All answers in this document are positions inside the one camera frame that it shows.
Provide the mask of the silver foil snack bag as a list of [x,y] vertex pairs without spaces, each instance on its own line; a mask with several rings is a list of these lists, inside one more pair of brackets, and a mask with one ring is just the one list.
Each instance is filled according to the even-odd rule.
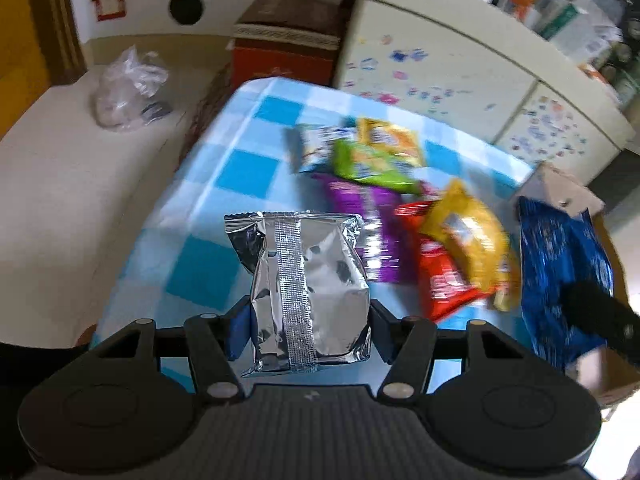
[[311,373],[367,361],[370,287],[360,214],[228,214],[224,230],[250,272],[254,374]]

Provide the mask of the red brown gift box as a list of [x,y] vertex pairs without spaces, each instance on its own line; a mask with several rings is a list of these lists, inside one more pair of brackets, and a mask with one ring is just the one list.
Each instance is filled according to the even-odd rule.
[[346,29],[323,0],[254,0],[232,27],[231,83],[285,77],[328,86]]

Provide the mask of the clear plastic bag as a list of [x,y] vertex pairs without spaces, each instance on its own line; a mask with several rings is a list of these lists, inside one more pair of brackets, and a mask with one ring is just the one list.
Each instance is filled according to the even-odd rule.
[[96,123],[107,130],[132,131],[165,118],[172,107],[157,95],[168,78],[156,52],[140,54],[129,47],[99,78],[92,95]]

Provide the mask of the red house wall switch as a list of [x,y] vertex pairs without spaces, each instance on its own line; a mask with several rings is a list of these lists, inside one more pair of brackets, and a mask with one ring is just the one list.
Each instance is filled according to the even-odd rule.
[[126,0],[91,0],[96,10],[96,20],[105,22],[124,18],[127,14]]

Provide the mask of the white America snack bag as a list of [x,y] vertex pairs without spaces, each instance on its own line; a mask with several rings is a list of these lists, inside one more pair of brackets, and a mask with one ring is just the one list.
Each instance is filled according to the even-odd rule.
[[300,124],[285,133],[297,172],[330,171],[334,142],[355,141],[356,137],[357,129],[349,126]]

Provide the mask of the wooden door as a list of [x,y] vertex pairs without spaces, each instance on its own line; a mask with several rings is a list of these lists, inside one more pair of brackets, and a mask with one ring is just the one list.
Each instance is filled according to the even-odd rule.
[[1,133],[49,88],[86,72],[72,0],[0,0]]

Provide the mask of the yellow waffle snack bag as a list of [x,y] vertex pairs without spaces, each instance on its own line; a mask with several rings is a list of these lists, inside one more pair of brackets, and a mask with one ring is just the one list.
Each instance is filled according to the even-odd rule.
[[494,298],[497,310],[508,312],[520,305],[518,255],[501,222],[465,188],[462,180],[449,182],[426,214],[419,232],[442,244],[462,278]]

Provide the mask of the cream sticker cabinet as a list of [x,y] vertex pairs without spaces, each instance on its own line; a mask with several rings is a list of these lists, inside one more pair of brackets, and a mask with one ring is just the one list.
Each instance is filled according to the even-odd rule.
[[335,85],[584,183],[636,134],[603,84],[482,0],[355,0]]

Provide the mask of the purple snack bag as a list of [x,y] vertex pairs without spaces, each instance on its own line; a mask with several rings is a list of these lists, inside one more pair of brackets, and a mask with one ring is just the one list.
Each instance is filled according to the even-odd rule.
[[413,281],[412,259],[404,229],[394,215],[401,195],[377,186],[315,174],[330,211],[359,214],[363,220],[357,252],[372,282],[407,284]]

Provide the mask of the small yellow snack bag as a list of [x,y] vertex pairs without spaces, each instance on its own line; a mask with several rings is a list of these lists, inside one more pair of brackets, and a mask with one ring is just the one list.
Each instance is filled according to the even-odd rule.
[[425,165],[418,134],[415,131],[386,120],[365,117],[358,118],[356,126],[361,143],[397,156],[410,166]]

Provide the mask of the dark blue snack bag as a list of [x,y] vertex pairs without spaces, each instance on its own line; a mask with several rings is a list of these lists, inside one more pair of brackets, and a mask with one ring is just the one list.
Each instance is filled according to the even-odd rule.
[[561,372],[604,344],[569,326],[560,306],[564,284],[590,282],[614,292],[613,270],[588,211],[575,217],[539,200],[516,201],[520,220],[521,310],[537,356]]

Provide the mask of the cardboard box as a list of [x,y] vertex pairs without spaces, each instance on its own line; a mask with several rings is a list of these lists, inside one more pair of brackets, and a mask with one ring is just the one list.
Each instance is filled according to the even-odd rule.
[[520,227],[522,315],[536,355],[604,408],[623,402],[639,389],[639,317],[604,203],[542,162],[510,204]]

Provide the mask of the red snack bag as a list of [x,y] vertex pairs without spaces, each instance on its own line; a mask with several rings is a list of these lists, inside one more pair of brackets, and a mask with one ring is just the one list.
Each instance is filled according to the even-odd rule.
[[488,298],[490,293],[472,286],[445,247],[419,232],[433,204],[434,200],[402,204],[395,208],[394,216],[406,234],[422,313],[438,322],[466,304]]

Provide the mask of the green snack bag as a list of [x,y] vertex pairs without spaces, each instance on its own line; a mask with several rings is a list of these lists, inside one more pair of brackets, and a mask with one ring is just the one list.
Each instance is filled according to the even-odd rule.
[[332,169],[337,177],[359,184],[401,194],[419,195],[422,192],[421,183],[412,176],[408,162],[359,142],[336,140]]

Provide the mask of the blue checkered tablecloth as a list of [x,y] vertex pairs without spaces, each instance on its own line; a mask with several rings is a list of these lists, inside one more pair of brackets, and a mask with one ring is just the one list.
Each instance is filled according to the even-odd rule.
[[318,183],[294,167],[296,126],[359,117],[413,130],[426,160],[418,177],[434,188],[461,179],[500,219],[530,174],[525,162],[498,148],[390,102],[285,78],[248,82],[194,146],[146,219],[94,341],[137,318],[175,327],[193,315],[227,312],[250,290],[250,274],[224,232],[224,216],[325,210]]

